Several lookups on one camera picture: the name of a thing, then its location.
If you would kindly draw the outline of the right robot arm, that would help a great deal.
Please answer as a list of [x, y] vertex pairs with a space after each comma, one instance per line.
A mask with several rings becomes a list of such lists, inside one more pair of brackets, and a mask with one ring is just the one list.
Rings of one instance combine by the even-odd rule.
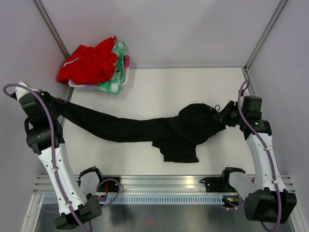
[[282, 180], [272, 146], [270, 123], [262, 119], [262, 99], [245, 96], [243, 102], [229, 101], [214, 119], [229, 127], [239, 126], [243, 132], [255, 170], [252, 182], [241, 168], [226, 167], [220, 186], [225, 191], [233, 189], [244, 201], [248, 220], [283, 224], [297, 204], [296, 195], [287, 190]]

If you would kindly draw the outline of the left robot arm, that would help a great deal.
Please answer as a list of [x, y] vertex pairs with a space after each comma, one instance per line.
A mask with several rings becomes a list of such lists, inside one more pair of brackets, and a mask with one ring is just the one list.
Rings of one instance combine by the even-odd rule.
[[27, 145], [45, 167], [57, 197], [59, 215], [54, 221], [55, 227], [58, 230], [71, 230], [101, 216], [102, 209], [96, 192], [104, 189], [105, 180], [98, 175], [96, 167], [87, 169], [81, 179], [76, 180], [58, 115], [47, 108], [43, 97], [44, 93], [33, 90], [25, 90], [17, 95], [27, 115]]

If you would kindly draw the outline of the black trousers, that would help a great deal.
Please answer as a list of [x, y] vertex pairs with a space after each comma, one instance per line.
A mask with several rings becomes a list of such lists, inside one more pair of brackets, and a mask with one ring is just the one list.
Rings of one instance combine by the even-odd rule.
[[119, 118], [60, 99], [55, 105], [65, 119], [103, 140], [152, 142], [165, 162], [198, 162], [196, 146], [226, 129], [213, 119], [216, 110], [204, 103], [190, 104], [174, 117], [148, 120]]

